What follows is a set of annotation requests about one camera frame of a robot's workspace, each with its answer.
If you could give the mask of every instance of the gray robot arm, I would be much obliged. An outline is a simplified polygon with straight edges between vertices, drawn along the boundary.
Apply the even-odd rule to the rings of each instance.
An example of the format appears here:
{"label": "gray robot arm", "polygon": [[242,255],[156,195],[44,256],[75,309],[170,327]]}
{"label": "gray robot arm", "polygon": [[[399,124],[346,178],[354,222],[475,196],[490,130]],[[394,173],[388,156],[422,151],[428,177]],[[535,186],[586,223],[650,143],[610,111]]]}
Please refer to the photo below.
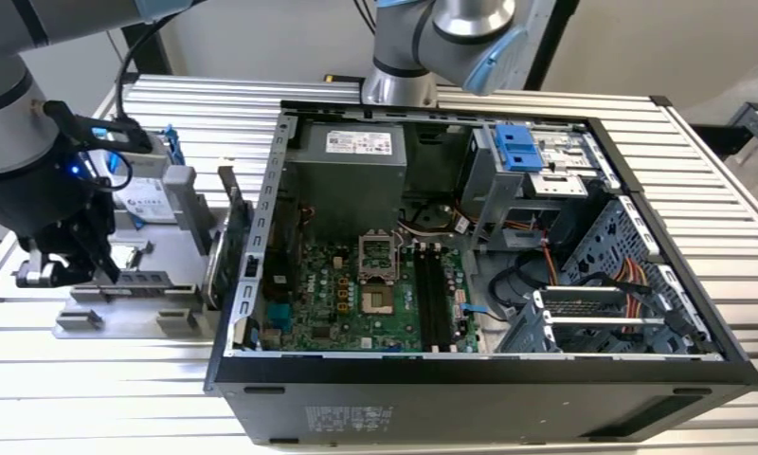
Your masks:
{"label": "gray robot arm", "polygon": [[362,102],[432,107],[432,73],[488,95],[526,41],[512,16],[514,0],[378,0],[374,70]]}
{"label": "gray robot arm", "polygon": [[[18,57],[114,27],[150,21],[188,8],[192,0],[0,0],[0,224],[30,253],[16,285],[54,287],[102,274],[116,280],[107,236],[114,232],[111,197],[104,187],[71,170],[90,149],[150,150],[132,120],[106,122],[74,116],[46,101]],[[122,132],[106,143],[91,127]],[[63,261],[50,259],[55,254]]]}

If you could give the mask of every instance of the slotted aluminum surface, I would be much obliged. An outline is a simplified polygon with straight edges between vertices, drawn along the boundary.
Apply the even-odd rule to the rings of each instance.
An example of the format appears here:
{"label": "slotted aluminum surface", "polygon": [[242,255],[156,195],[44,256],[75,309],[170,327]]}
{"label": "slotted aluminum surface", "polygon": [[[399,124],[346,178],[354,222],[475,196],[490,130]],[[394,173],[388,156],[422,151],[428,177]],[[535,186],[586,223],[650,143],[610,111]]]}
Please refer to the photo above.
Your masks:
{"label": "slotted aluminum surface", "polygon": [[[231,161],[244,197],[256,198],[280,99],[355,102],[356,87],[143,77],[128,93],[126,110],[144,127],[170,123],[178,129],[187,164],[199,174],[196,188],[211,204],[226,200],[214,171],[223,160]],[[450,88],[442,88],[440,105],[600,118],[758,368],[756,205],[674,110],[638,97],[502,92],[479,99]],[[107,114],[108,99],[98,116]],[[10,236],[0,245],[0,452],[299,450],[251,447],[223,400],[203,397],[208,342],[54,339],[48,329],[64,291],[14,288],[11,272],[22,257]],[[758,392],[638,445],[302,448],[384,454],[574,450],[758,454]]]}

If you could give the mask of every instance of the white label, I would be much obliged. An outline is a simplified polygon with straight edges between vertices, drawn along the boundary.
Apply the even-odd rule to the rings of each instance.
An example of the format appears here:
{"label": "white label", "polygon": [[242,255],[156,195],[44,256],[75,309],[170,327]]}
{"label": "white label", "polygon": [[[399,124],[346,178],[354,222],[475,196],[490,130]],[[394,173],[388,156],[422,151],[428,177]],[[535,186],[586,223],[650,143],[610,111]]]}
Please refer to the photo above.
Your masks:
{"label": "white label", "polygon": [[174,221],[162,183],[155,178],[132,178],[118,196],[130,214],[147,222]]}
{"label": "white label", "polygon": [[384,432],[392,417],[391,406],[306,406],[307,429],[318,433],[344,431]]}
{"label": "white label", "polygon": [[459,220],[456,220],[456,224],[454,225],[454,231],[458,234],[464,234],[467,228],[468,228],[468,220],[460,216]]}
{"label": "white label", "polygon": [[326,153],[356,155],[391,155],[390,133],[331,131],[326,136]]}

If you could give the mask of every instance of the white wall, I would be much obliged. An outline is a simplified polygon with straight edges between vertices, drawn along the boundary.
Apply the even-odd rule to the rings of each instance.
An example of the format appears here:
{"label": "white wall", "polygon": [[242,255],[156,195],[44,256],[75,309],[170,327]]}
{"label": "white wall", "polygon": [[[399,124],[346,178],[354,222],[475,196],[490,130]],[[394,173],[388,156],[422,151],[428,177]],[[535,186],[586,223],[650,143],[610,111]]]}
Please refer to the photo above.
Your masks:
{"label": "white wall", "polygon": [[758,0],[582,0],[544,90],[715,97],[758,64]]}
{"label": "white wall", "polygon": [[[126,43],[119,31],[111,33],[119,52]],[[118,68],[110,37],[99,33],[68,43],[22,54],[47,100],[63,100],[72,112],[91,116],[106,97]],[[0,238],[6,230],[0,226]]]}
{"label": "white wall", "polygon": [[174,20],[163,44],[190,76],[318,82],[371,68],[372,35],[351,0],[211,0]]}

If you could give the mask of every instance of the black cable harness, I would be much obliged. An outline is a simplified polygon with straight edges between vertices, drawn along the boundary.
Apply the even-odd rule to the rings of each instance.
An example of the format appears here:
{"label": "black cable harness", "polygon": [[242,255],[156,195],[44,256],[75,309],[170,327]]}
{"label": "black cable harness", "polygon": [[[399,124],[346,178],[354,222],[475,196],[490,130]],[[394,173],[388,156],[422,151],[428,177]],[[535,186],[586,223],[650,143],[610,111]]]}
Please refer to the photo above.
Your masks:
{"label": "black cable harness", "polygon": [[[136,38],[136,41],[134,42],[134,44],[128,48],[128,51],[126,52],[126,56],[123,57],[123,61],[120,62],[120,67],[116,70],[116,77],[114,78],[114,118],[118,121],[132,121],[131,118],[126,115],[126,110],[123,109],[123,78],[126,77],[128,66],[131,65],[131,60],[134,59],[134,56],[136,55],[136,52],[139,51],[142,46],[148,42],[148,40],[154,37],[154,35],[158,34],[162,28],[174,20],[174,18],[180,13],[182,12],[179,11],[178,13],[171,14],[170,16],[164,16],[162,19],[155,21],[154,25],[146,30],[143,35],[139,38]],[[126,179],[123,180],[123,183],[120,183],[116,186],[107,187],[106,185],[95,183],[91,180],[87,179],[82,180],[96,191],[116,192],[128,187],[128,184],[131,183],[132,180],[132,168],[131,168],[131,163],[128,162],[128,159],[123,156],[123,154],[118,153],[114,150],[106,150],[106,152],[116,156],[116,159],[119,159],[120,162],[123,163],[123,166],[126,166]]]}
{"label": "black cable harness", "polygon": [[164,26],[174,20],[174,18],[182,12],[176,12],[170,16],[164,16],[162,19],[154,22],[151,28],[146,30],[143,35],[136,38],[136,41],[128,48],[128,52],[126,52],[126,56],[123,57],[123,62],[120,63],[120,67],[116,70],[116,77],[114,78],[114,116],[119,119],[128,119],[130,117],[126,115],[126,111],[123,109],[123,77],[126,76],[126,72],[128,71],[128,65],[131,64],[131,60],[136,52],[142,48],[142,46],[148,42],[148,40],[158,34]]}
{"label": "black cable harness", "polygon": [[364,26],[370,30],[371,34],[376,34],[376,22],[374,21],[372,15],[370,14],[370,9],[367,8],[367,3],[362,0],[362,5],[364,6],[364,10],[362,10],[362,6],[358,4],[358,0],[354,1],[354,7],[358,11],[358,15],[362,17],[362,22]]}

